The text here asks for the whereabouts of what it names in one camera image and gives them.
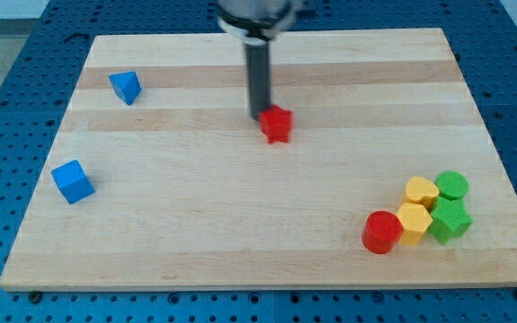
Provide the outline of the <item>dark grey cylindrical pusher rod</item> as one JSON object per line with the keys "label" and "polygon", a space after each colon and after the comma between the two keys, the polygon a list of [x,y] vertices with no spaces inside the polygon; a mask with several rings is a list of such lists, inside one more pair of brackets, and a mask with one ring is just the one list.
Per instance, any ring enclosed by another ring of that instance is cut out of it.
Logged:
{"label": "dark grey cylindrical pusher rod", "polygon": [[259,113],[271,106],[270,46],[245,45],[250,117],[259,120]]}

